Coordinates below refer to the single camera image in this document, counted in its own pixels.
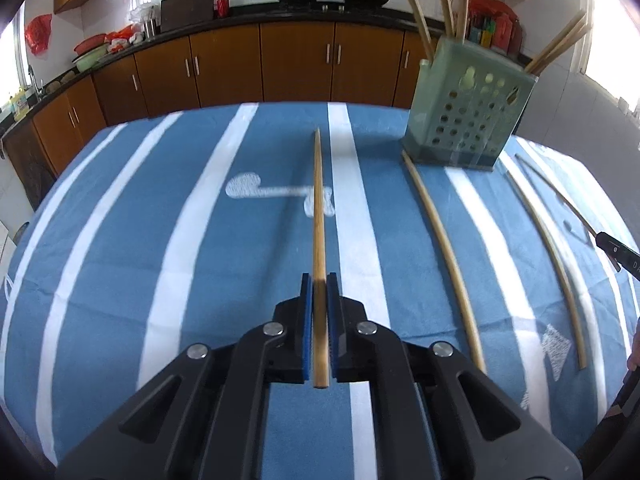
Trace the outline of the person's right hand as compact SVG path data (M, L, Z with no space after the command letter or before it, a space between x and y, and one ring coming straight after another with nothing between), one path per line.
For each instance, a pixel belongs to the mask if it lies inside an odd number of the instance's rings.
M634 334L634 341L631 346L631 354L627 359L627 368L631 372L636 370L640 366L640 338L639 334Z

